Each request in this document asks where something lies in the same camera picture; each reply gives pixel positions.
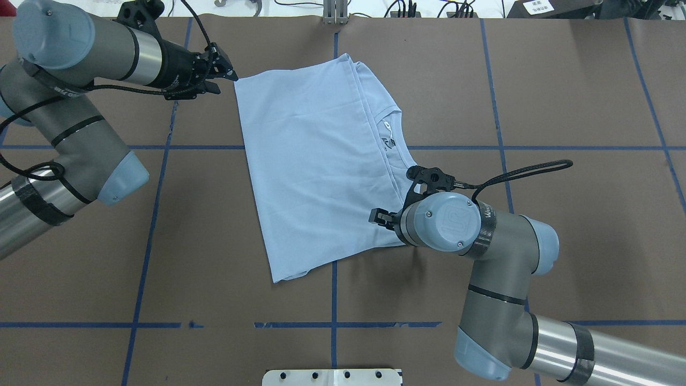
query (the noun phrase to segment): brown table surface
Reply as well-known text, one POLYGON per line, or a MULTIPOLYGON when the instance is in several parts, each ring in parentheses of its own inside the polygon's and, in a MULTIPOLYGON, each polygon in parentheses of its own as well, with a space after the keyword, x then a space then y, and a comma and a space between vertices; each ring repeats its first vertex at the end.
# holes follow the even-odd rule
MULTIPOLYGON (((686 23, 203 20, 243 77, 345 52, 365 62, 403 109, 421 165, 480 182, 573 159, 482 195, 560 236, 553 271, 532 282, 532 312, 686 355, 686 23)), ((3 36, 11 22, 0 18, 3 36)), ((188 22, 159 25, 200 50, 188 22)), ((3 39, 1 61, 13 55, 3 39)), ((219 83, 221 95, 175 114, 162 98, 89 96, 150 182, 0 262, 0 385, 260 385, 266 370, 331 367, 495 385, 453 359, 463 258, 375 249, 271 283, 233 85, 219 83)), ((55 154, 19 126, 0 150, 22 166, 55 154)), ((513 370, 504 384, 558 383, 513 370)))

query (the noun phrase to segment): metal cylinder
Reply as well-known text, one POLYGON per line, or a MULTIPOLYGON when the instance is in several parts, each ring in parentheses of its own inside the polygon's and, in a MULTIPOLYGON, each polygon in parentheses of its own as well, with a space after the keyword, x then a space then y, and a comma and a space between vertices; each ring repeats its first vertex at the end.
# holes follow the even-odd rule
POLYGON ((576 363, 574 329, 561 321, 539 316, 536 319, 538 345, 529 370, 558 380, 567 378, 576 363))
POLYGON ((50 228, 26 209, 12 186, 0 190, 0 260, 50 228))
MULTIPOLYGON (((51 175, 51 172, 43 170, 37 174, 47 176, 51 175)), ((51 209, 64 215, 73 216, 79 209, 86 206, 60 181, 15 178, 12 184, 0 190, 0 260, 55 226, 39 218, 26 206, 27 195, 25 192, 17 192, 17 181, 22 181, 24 185, 31 187, 34 197, 28 198, 34 203, 42 201, 51 209)))
POLYGON ((595 366, 587 385, 686 384, 686 358, 591 331, 595 366))
POLYGON ((536 373, 570 385, 681 386, 686 382, 683 356, 569 323, 537 319, 538 343, 528 367, 536 373), (575 329, 585 331, 585 338, 575 329), (586 359, 580 358, 583 353, 586 359))

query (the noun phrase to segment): printed logo on shirt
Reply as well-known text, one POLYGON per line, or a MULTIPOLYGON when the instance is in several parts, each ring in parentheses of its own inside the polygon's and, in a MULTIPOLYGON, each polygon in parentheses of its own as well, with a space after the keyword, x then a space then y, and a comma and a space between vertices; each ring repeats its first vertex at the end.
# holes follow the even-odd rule
POLYGON ((381 140, 383 141, 383 147, 386 148, 386 151, 393 149, 395 147, 395 141, 393 140, 393 138, 381 137, 381 140))

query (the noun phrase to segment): white label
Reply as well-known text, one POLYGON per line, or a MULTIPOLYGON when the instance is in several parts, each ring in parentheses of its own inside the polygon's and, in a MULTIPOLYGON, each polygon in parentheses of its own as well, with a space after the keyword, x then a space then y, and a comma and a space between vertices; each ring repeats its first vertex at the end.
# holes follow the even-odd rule
POLYGON ((543 14, 555 10, 548 0, 533 0, 523 4, 529 14, 543 14))

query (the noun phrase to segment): black band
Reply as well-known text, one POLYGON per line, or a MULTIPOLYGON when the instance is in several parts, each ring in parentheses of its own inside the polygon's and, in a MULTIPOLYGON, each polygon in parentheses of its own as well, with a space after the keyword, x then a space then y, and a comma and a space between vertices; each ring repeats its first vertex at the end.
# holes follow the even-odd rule
POLYGON ((133 71, 136 71, 136 66, 138 66, 138 58, 140 58, 141 56, 141 46, 138 44, 138 38, 136 37, 136 34, 129 27, 127 27, 126 29, 129 31, 129 33, 131 33, 131 37, 133 38, 133 63, 131 64, 131 68, 129 68, 129 71, 126 73, 126 75, 122 76, 118 80, 126 80, 129 76, 133 74, 133 71))
POLYGON ((77 131, 81 130, 82 128, 88 126, 89 124, 94 124, 95 122, 99 122, 105 120, 105 118, 102 115, 96 115, 95 117, 90 117, 87 120, 82 120, 81 122, 75 124, 74 126, 66 129, 65 131, 62 131, 57 137, 54 137, 52 141, 50 141, 50 144, 52 147, 57 147, 60 142, 64 141, 67 139, 68 136, 76 133, 77 131))
POLYGON ((26 71, 30 77, 39 81, 48 89, 59 93, 65 98, 78 98, 88 92, 84 89, 80 89, 72 84, 55 78, 42 67, 35 65, 34 63, 31 63, 22 57, 19 57, 19 63, 21 63, 21 67, 24 68, 24 71, 26 71))
POLYGON ((69 193, 71 193, 74 197, 78 198, 78 200, 82 203, 88 205, 93 202, 92 200, 88 200, 86 197, 84 197, 83 194, 80 194, 78 190, 76 190, 76 188, 74 188, 66 179, 61 178, 60 182, 69 191, 69 193))
POLYGON ((477 287, 474 284, 469 284, 469 290, 472 292, 476 292, 476 293, 483 295, 483 296, 488 296, 488 297, 492 297, 493 299, 502 300, 503 302, 518 304, 520 306, 523 306, 524 304, 526 304, 526 299, 519 299, 517 297, 511 297, 511 296, 503 295, 501 293, 489 291, 489 290, 483 289, 481 287, 477 287))
POLYGON ((531 322, 534 325, 534 336, 533 339, 531 340, 531 348, 529 349, 529 357, 527 357, 526 362, 524 362, 524 365, 520 367, 522 370, 526 370, 531 366, 531 363, 534 361, 534 356, 536 356, 536 348, 539 346, 539 320, 536 319, 536 315, 534 314, 529 314, 531 316, 531 322))
POLYGON ((589 381, 595 366, 595 346, 588 328, 569 323, 576 335, 576 362, 567 378, 558 381, 570 385, 583 386, 589 381))
POLYGON ((474 259, 483 256, 490 247, 496 225, 495 210, 489 204, 479 203, 479 210, 481 213, 481 229, 479 230, 479 236, 477 236, 469 248, 469 252, 467 252, 467 255, 474 259))
POLYGON ((25 177, 17 177, 12 180, 14 194, 22 204, 44 223, 58 227, 73 217, 62 213, 55 205, 48 204, 38 193, 38 190, 25 177))

